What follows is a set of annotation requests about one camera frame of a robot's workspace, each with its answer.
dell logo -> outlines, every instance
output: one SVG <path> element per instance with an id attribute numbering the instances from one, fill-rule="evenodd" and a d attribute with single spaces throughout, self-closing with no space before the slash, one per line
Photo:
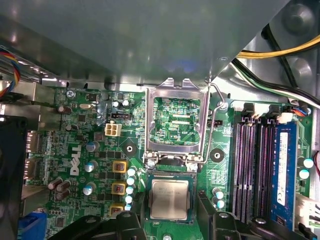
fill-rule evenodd
<path id="1" fill-rule="evenodd" d="M 79 164 L 80 164 L 80 160 L 79 158 L 81 157 L 81 145 L 78 145 L 77 147 L 73 147 L 72 148 L 73 152 L 76 153 L 72 153 L 71 157 L 71 169 L 70 169 L 70 175 L 72 176 L 79 176 Z"/>

white component label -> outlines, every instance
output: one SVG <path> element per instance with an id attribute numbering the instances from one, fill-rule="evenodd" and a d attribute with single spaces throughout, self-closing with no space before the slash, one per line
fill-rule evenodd
<path id="1" fill-rule="evenodd" d="M 286 205 L 288 133 L 280 133 L 277 202 Z"/>

silver metal plate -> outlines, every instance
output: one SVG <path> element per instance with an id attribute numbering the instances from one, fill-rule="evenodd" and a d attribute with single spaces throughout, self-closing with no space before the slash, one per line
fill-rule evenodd
<path id="1" fill-rule="evenodd" d="M 150 218 L 185 221 L 189 209 L 189 182 L 186 180 L 153 179 Z"/>

black fan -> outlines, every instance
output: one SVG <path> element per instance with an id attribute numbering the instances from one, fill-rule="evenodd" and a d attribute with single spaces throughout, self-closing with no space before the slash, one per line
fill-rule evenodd
<path id="1" fill-rule="evenodd" d="M 0 234 L 17 239 L 25 166 L 27 119 L 0 115 Z"/>

ram slot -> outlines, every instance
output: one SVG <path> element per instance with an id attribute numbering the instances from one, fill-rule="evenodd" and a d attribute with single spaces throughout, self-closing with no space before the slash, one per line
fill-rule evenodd
<path id="1" fill-rule="evenodd" d="M 252 217 L 255 136 L 255 125 L 236 125 L 232 212 L 244 223 Z"/>
<path id="2" fill-rule="evenodd" d="M 257 130 L 254 177 L 254 216 L 267 216 L 270 205 L 271 174 L 274 149 L 274 126 L 259 125 Z"/>

